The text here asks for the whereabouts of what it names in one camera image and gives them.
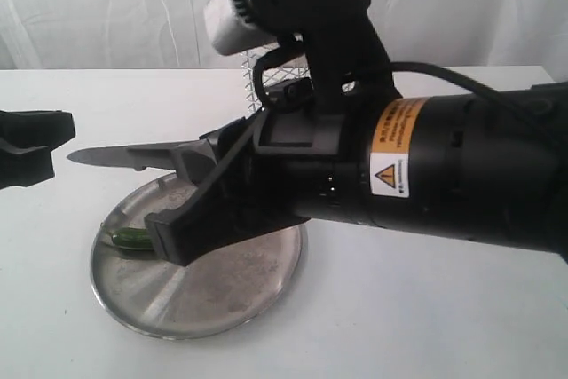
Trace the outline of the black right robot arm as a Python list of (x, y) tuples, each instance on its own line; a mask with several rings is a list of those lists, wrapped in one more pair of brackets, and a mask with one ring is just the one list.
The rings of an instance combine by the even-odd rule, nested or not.
[(534, 127), (476, 94), (373, 94), (346, 108), (211, 133), (209, 176), (145, 217), (158, 257), (189, 265), (310, 219), (566, 253), (567, 154)]

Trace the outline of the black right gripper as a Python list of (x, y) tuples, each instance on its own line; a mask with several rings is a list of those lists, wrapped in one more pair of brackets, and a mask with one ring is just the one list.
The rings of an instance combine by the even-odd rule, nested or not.
[(337, 114), (308, 102), (257, 125), (244, 123), (182, 206), (146, 215), (160, 259), (187, 266), (293, 220), (412, 231), (411, 99), (356, 95)]

